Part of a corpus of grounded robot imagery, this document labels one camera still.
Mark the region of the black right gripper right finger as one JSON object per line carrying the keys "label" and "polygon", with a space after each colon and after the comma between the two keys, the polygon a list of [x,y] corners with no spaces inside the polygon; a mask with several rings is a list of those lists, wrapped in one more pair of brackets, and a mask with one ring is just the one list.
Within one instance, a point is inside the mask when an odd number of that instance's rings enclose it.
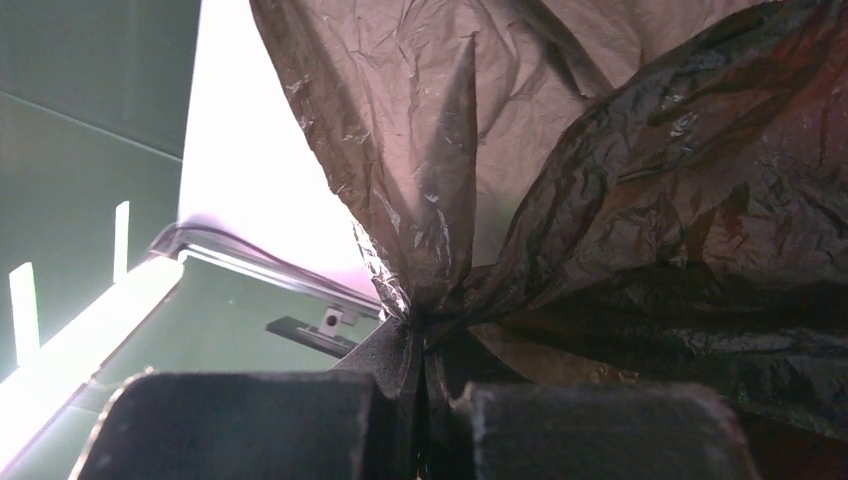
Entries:
{"label": "black right gripper right finger", "polygon": [[457,417],[478,479],[760,476],[735,414],[695,384],[470,384]]}

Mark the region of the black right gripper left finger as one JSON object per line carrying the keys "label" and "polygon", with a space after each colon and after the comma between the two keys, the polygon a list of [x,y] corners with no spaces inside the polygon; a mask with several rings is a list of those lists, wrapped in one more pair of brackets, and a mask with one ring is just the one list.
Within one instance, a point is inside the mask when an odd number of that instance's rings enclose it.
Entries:
{"label": "black right gripper left finger", "polygon": [[128,380],[73,479],[382,479],[366,374],[154,373]]}

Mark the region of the black plastic trash bag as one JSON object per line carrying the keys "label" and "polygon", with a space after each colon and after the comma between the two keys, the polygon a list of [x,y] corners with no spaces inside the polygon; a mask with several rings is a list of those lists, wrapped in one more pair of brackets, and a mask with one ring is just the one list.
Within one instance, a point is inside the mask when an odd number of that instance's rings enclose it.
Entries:
{"label": "black plastic trash bag", "polygon": [[391,325],[846,437],[845,2],[250,8]]}

